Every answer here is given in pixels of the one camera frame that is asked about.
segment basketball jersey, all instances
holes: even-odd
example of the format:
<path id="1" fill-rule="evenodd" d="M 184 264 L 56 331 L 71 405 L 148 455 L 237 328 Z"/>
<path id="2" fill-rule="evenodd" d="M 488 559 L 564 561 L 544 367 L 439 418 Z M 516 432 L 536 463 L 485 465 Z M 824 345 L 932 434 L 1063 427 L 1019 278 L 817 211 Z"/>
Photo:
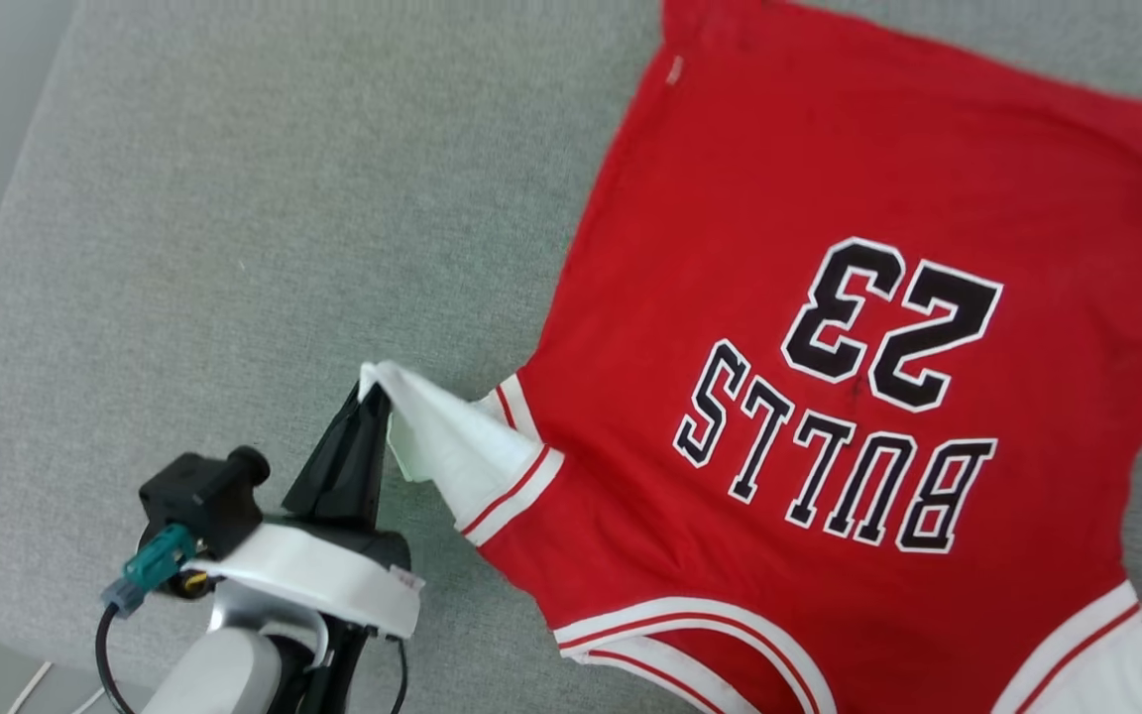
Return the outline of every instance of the basketball jersey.
<path id="1" fill-rule="evenodd" d="M 711 713 L 1142 713 L 1142 104 L 669 3 L 530 361 L 368 364 L 562 653 Z"/>

